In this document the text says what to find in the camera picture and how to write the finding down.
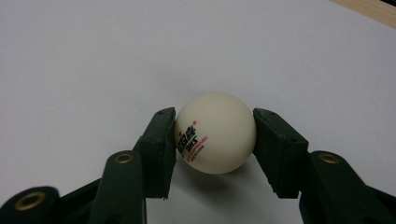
table tennis ball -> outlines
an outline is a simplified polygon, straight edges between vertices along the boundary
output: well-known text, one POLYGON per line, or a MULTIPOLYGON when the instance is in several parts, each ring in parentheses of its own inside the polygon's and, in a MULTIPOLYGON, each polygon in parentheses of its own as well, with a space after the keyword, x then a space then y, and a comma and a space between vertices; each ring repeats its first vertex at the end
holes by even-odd
POLYGON ((208 92, 181 108, 175 141, 184 161, 196 170, 225 174, 241 166, 253 151, 256 123, 238 98, 208 92))

brass screw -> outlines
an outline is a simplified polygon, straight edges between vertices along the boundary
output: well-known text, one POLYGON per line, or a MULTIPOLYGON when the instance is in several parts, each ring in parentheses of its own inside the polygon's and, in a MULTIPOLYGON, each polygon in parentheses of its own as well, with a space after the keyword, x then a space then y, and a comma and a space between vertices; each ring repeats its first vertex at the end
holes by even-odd
POLYGON ((336 158, 334 155, 329 154, 329 153, 321 153, 319 154, 319 158, 323 161, 326 161, 327 163, 331 163, 331 164, 336 164, 338 162, 340 162, 340 160, 338 160, 338 158, 336 158))
POLYGON ((124 164, 134 159, 134 156, 129 153, 122 153, 116 157, 116 163, 124 164))
POLYGON ((35 191, 21 197, 15 203, 15 209, 18 211, 25 211, 34 208, 41 204, 46 199, 46 194, 42 191, 35 191))

white ball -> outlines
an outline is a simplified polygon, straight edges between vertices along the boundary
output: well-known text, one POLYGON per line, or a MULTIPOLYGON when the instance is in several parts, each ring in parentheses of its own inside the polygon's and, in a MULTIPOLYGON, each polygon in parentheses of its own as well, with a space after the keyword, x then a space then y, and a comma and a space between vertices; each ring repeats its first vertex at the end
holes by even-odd
POLYGON ((209 92, 186 103, 175 122, 177 150, 204 173, 231 172, 250 156, 256 123, 249 108, 225 92, 209 92))

white surface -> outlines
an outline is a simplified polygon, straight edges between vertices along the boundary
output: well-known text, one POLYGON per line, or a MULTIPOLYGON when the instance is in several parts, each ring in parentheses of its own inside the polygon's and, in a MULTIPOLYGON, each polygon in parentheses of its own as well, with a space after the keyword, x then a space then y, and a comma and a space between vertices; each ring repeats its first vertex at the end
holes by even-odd
MULTIPOLYGON (((204 91, 274 110, 396 195, 395 36, 330 1, 2 1, 0 203, 93 181, 156 111, 204 91)), ((254 157, 220 176, 178 158, 148 223, 186 222, 302 223, 254 157)))
POLYGON ((194 169, 212 175, 229 173, 250 157, 256 123, 237 97, 210 91, 189 100, 175 121, 177 151, 194 169))

